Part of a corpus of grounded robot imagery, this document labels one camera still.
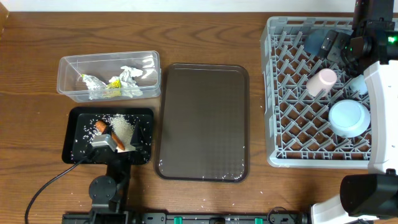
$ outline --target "green light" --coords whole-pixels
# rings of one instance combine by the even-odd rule
[[[397,37],[388,37],[388,42],[394,43],[397,40]]]

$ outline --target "white wall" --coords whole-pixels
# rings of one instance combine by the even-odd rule
[[[353,12],[355,0],[0,0],[9,11]],[[394,6],[398,12],[398,3]]]

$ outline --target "black tray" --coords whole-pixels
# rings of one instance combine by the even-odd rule
[[[249,75],[240,66],[173,64],[164,74],[155,171],[240,182],[249,172]]]
[[[85,128],[94,127],[94,119],[101,119],[104,115],[112,116],[116,114],[124,115],[124,118],[132,125],[139,122],[139,126],[144,131],[145,142],[148,145],[137,147],[135,151],[121,152],[127,156],[131,165],[142,165],[149,162],[150,142],[152,141],[152,126],[154,113],[149,108],[106,108],[106,107],[76,107],[69,113],[67,133],[63,143],[62,161],[67,164],[73,164],[81,160],[85,150],[89,145],[89,140],[83,137],[86,135]]]

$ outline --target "clear plastic container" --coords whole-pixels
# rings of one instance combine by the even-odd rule
[[[105,84],[119,76],[123,66],[134,67],[144,73],[134,77],[138,87],[89,90],[82,74],[99,78]],[[121,52],[109,54],[75,55],[63,57],[58,69],[57,91],[76,102],[131,100],[160,95],[160,61],[156,51]]]

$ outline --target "wooden table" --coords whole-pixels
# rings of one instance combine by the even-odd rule
[[[366,170],[282,169],[266,161],[260,35],[270,16],[286,13],[12,12],[0,41],[0,223],[22,223],[27,204],[70,165],[61,160],[68,113],[81,105],[149,107],[160,98],[77,104],[56,91],[66,55],[156,50],[175,62],[242,65],[250,74],[250,171],[240,184],[162,180],[154,163],[132,168],[128,204],[138,211],[266,213],[305,210],[338,194],[342,178]],[[30,211],[31,223],[60,223],[91,208],[88,186],[105,166],[82,165],[54,182]],[[389,220],[379,223],[394,223]]]

